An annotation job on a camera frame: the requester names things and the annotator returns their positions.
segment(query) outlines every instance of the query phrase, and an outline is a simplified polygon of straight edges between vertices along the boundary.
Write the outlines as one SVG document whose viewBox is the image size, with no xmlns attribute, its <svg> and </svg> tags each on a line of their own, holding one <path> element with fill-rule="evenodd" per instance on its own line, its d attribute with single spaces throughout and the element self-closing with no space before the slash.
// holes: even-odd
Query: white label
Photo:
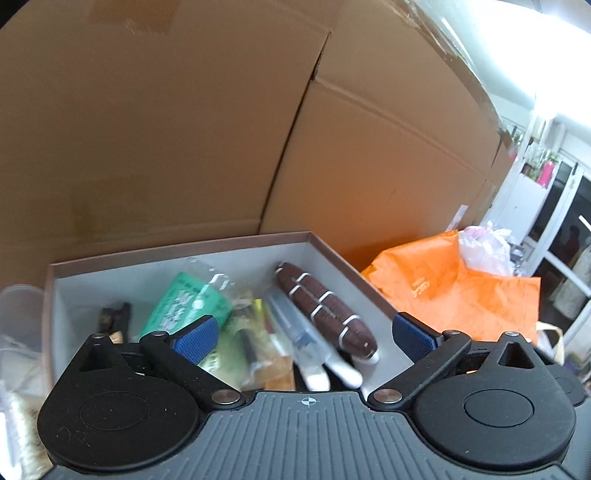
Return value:
<svg viewBox="0 0 591 480">
<path fill-rule="evenodd" d="M 460 220 L 462 220 L 462 217 L 464 216 L 464 213 L 466 213 L 466 210 L 468 210 L 468 205 L 460 205 L 456 214 L 453 216 L 452 221 L 449 222 L 449 225 L 445 230 L 446 232 L 457 228 L 457 224 L 460 223 Z"/>
</svg>

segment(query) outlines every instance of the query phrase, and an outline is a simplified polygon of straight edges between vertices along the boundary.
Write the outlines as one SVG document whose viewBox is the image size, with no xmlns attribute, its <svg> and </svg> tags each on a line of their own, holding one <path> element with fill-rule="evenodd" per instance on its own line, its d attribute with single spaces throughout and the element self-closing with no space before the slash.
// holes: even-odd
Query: open box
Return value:
<svg viewBox="0 0 591 480">
<path fill-rule="evenodd" d="M 187 257 L 199 257 L 260 296 L 281 261 L 309 272 L 360 315 L 378 341 L 376 365 L 358 363 L 363 395 L 412 365 L 392 339 L 396 310 L 334 250 L 309 232 L 195 242 L 85 258 L 49 268 L 43 313 L 43 352 L 53 386 L 103 307 L 132 304 L 130 336 L 139 335 Z"/>
</svg>

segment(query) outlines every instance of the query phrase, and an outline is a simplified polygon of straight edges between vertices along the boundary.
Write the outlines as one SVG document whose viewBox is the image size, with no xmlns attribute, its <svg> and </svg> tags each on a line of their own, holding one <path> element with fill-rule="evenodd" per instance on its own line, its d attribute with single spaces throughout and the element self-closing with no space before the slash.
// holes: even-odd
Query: blue rubber grip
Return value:
<svg viewBox="0 0 591 480">
<path fill-rule="evenodd" d="M 197 365 L 217 345 L 219 326 L 214 317 L 209 317 L 201 325 L 174 340 L 175 352 Z"/>
<path fill-rule="evenodd" d="M 392 321 L 392 336 L 396 345 L 406 353 L 407 357 L 416 363 L 438 347 L 437 338 L 440 337 L 440 334 L 410 315 L 406 313 L 403 315 L 398 313 L 394 317 Z"/>
</svg>

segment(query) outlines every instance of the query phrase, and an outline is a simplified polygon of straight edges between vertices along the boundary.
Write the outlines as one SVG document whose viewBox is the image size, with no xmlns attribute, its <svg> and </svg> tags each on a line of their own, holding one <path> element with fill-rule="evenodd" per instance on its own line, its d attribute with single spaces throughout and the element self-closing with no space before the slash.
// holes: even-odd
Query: plastic bag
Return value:
<svg viewBox="0 0 591 480">
<path fill-rule="evenodd" d="M 237 295 L 236 285 L 226 274 L 196 257 L 188 258 L 152 311 L 140 337 L 155 330 L 178 332 L 203 315 L 215 317 L 222 328 Z"/>
<path fill-rule="evenodd" d="M 536 341 L 540 279 L 466 268 L 457 231 L 385 250 L 362 275 L 396 309 L 439 332 L 496 341 L 514 330 Z"/>
<path fill-rule="evenodd" d="M 37 433 L 37 417 L 43 398 L 7 392 L 4 386 L 0 390 L 14 478 L 37 480 L 53 467 Z"/>
<path fill-rule="evenodd" d="M 275 331 L 281 330 L 293 348 L 294 362 L 310 391 L 329 391 L 330 379 L 326 365 L 345 386 L 357 389 L 363 376 L 341 358 L 336 348 L 312 325 L 278 287 L 265 292 L 264 302 Z"/>
<path fill-rule="evenodd" d="M 271 382 L 293 377 L 291 357 L 278 352 L 267 332 L 262 302 L 243 291 L 234 305 L 216 347 L 199 366 L 242 391 L 266 389 Z"/>
<path fill-rule="evenodd" d="M 459 232 L 460 253 L 466 266 L 493 275 L 513 275 L 511 246 L 506 240 L 510 234 L 511 230 L 494 230 L 492 222 Z"/>
</svg>

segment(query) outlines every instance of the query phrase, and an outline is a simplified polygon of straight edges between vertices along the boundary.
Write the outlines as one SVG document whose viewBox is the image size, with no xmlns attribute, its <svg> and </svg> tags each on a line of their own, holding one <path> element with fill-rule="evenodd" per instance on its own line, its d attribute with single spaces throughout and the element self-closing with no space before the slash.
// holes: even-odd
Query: clear plastic bag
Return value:
<svg viewBox="0 0 591 480">
<path fill-rule="evenodd" d="M 4 386 L 0 390 L 13 478 L 38 480 L 53 466 L 37 433 L 43 398 L 5 391 Z"/>
<path fill-rule="evenodd" d="M 242 391 L 264 389 L 268 382 L 292 375 L 292 359 L 278 352 L 267 332 L 261 302 L 243 292 L 234 305 L 217 346 L 199 366 Z"/>
<path fill-rule="evenodd" d="M 460 254 L 466 266 L 493 275 L 512 276 L 514 265 L 507 241 L 510 234 L 511 230 L 495 230 L 492 222 L 486 226 L 469 226 L 459 232 Z"/>
<path fill-rule="evenodd" d="M 335 347 L 278 287 L 270 287 L 265 292 L 264 302 L 275 331 L 281 331 L 291 343 L 294 362 L 310 391 L 330 390 L 330 380 L 323 365 L 345 386 L 353 389 L 361 386 L 361 373 L 341 358 Z"/>
<path fill-rule="evenodd" d="M 237 295 L 236 285 L 225 273 L 196 257 L 188 258 L 160 298 L 140 336 L 155 330 L 175 333 L 203 315 L 214 316 L 222 328 L 236 305 Z"/>
</svg>

